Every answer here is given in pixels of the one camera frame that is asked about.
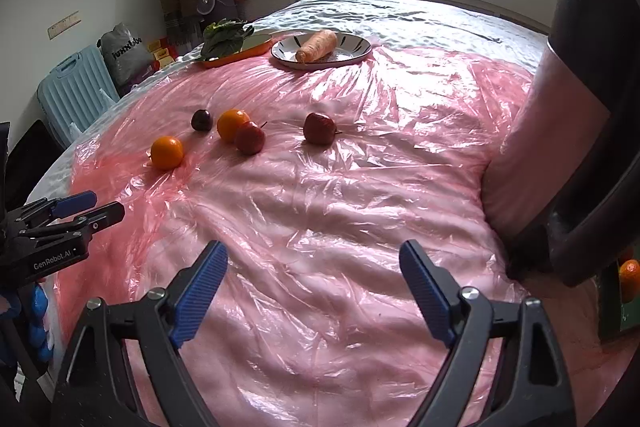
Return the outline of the left gloved hand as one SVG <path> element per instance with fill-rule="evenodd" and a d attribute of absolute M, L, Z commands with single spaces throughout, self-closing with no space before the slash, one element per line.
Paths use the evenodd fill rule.
<path fill-rule="evenodd" d="M 53 343 L 44 324 L 48 306 L 46 293 L 38 283 L 23 287 L 18 294 L 1 294 L 1 324 L 16 321 L 18 339 L 38 369 L 53 358 Z"/>

